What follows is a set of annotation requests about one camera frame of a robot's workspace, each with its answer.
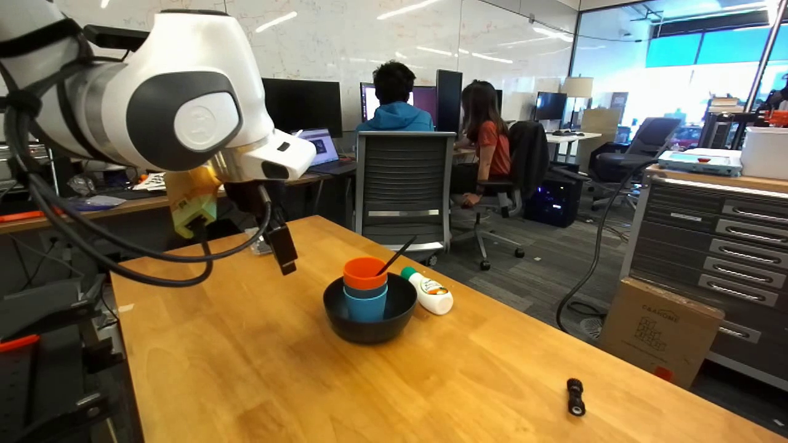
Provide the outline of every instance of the person in blue shirt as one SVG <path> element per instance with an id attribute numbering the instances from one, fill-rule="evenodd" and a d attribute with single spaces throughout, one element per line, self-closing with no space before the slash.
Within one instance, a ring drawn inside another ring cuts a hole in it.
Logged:
<path id="1" fill-rule="evenodd" d="M 415 82 L 417 74 L 401 61 L 387 61 L 374 69 L 374 96 L 380 105 L 357 130 L 434 130 L 434 117 L 408 103 Z"/>

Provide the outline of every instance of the blue cup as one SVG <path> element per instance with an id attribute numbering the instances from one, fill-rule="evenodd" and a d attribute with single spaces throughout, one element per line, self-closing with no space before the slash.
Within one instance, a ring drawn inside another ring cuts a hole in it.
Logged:
<path id="1" fill-rule="evenodd" d="M 376 288 L 376 293 L 365 291 L 349 291 L 347 286 L 342 286 L 346 293 L 346 303 L 347 303 L 347 317 L 355 322 L 380 322 L 387 313 L 387 295 L 390 295 L 390 286 Z"/>

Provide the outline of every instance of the orange cup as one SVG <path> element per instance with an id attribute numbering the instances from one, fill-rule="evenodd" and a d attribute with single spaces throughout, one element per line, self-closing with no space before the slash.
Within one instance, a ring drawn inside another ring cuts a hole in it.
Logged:
<path id="1" fill-rule="evenodd" d="M 380 274 L 385 269 L 381 258 L 374 256 L 360 256 L 346 264 L 342 282 L 347 291 L 362 295 L 362 293 L 380 293 L 390 282 L 390 274 Z"/>

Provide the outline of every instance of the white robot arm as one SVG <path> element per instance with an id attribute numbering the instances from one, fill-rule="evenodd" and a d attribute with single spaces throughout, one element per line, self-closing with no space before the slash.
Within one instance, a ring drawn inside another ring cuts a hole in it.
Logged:
<path id="1" fill-rule="evenodd" d="M 263 179 L 301 176 L 315 158 L 312 143 L 274 128 L 248 40 L 225 13 L 165 9 L 138 51 L 99 61 L 54 2 L 3 0 L 0 74 L 6 133 L 22 165 L 32 130 L 75 158 L 165 169 L 178 176 L 167 196 L 183 237 L 195 219 L 211 221 L 205 207 L 220 184 L 267 199 Z"/>

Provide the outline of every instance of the black bowl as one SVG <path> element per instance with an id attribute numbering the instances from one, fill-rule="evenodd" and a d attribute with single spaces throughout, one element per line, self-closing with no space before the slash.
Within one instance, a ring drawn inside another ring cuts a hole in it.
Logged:
<path id="1" fill-rule="evenodd" d="M 333 329 L 347 341 L 390 341 L 412 320 L 417 306 L 417 288 L 401 275 L 390 274 L 387 313 L 376 322 L 357 322 L 347 317 L 342 279 L 333 281 L 323 293 L 323 306 Z"/>

